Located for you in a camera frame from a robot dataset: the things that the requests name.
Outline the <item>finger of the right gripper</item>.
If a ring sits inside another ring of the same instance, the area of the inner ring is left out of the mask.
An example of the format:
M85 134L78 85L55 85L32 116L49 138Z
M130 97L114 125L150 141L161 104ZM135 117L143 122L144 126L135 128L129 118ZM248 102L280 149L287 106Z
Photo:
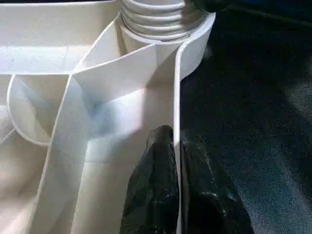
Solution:
M209 13L223 10L232 4L231 0L193 0L192 2L198 9Z

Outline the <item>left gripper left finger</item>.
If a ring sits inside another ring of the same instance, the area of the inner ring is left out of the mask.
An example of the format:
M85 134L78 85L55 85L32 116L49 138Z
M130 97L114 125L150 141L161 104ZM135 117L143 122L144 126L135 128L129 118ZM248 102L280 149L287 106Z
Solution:
M179 214L179 185L173 130L152 130L134 168L120 225L122 234L174 234Z

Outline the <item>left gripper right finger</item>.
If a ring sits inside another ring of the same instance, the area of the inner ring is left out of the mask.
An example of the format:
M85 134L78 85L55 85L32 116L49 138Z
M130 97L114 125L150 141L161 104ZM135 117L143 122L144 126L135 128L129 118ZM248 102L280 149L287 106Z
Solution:
M180 145L185 234L252 234L251 220L230 176L201 142Z

